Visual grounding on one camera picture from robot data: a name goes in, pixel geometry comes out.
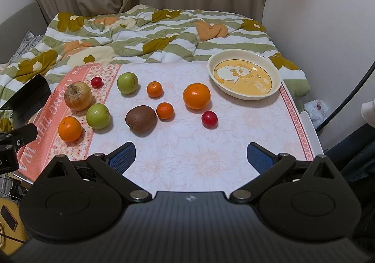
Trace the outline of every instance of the phone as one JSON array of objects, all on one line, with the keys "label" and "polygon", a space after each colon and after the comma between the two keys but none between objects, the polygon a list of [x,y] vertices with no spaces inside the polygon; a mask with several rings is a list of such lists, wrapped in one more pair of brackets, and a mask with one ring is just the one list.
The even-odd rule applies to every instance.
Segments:
[{"label": "phone", "polygon": [[8,210],[8,208],[5,205],[1,207],[0,214],[4,218],[5,222],[8,224],[8,226],[13,231],[16,231],[17,220],[13,217],[13,215],[11,214],[11,212]]}]

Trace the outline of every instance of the kiwi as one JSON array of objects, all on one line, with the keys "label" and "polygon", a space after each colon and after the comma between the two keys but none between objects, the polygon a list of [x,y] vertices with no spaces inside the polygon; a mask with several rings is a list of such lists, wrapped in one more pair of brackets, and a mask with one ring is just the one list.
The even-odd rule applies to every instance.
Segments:
[{"label": "kiwi", "polygon": [[136,134],[144,133],[156,123],[155,111],[147,105],[136,106],[125,116],[125,122]]}]

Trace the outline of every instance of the duck illustration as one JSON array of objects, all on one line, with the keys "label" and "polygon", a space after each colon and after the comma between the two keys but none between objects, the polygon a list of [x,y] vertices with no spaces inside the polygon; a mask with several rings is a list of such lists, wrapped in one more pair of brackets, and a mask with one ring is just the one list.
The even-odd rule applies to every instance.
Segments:
[{"label": "duck illustration", "polygon": [[254,70],[256,70],[255,66],[250,68],[245,65],[224,66],[219,69],[215,69],[217,76],[219,77],[217,80],[221,84],[224,84],[224,81],[233,81],[233,83],[237,83],[240,78],[261,78],[260,75],[254,75]]}]

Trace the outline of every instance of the orange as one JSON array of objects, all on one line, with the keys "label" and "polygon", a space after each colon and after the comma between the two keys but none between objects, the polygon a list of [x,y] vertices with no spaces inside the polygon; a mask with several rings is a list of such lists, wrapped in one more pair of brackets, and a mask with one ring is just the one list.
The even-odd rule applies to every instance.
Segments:
[{"label": "orange", "polygon": [[68,116],[60,122],[57,131],[63,141],[70,142],[79,138],[82,132],[82,126],[76,118]]},{"label": "orange", "polygon": [[173,106],[167,102],[160,103],[156,108],[156,113],[160,119],[172,118]]},{"label": "orange", "polygon": [[163,93],[163,87],[159,82],[153,81],[147,85],[146,91],[151,98],[157,98]]},{"label": "orange", "polygon": [[183,98],[187,107],[191,109],[202,109],[209,103],[211,93],[209,88],[204,84],[194,83],[185,88]]}]

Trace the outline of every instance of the green and white bedding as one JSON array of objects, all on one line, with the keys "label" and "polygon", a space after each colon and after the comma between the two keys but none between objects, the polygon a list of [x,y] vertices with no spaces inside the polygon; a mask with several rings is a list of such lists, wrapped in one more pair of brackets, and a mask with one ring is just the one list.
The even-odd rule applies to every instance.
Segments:
[{"label": "green and white bedding", "polygon": [[[232,13],[138,5],[97,17],[59,13],[42,42],[1,72],[0,106],[38,73],[53,90],[72,68],[85,63],[207,61],[233,48],[268,57],[293,97],[309,92],[304,72],[283,58],[259,22]],[[9,119],[9,111],[0,112],[2,131],[11,128]]]}]

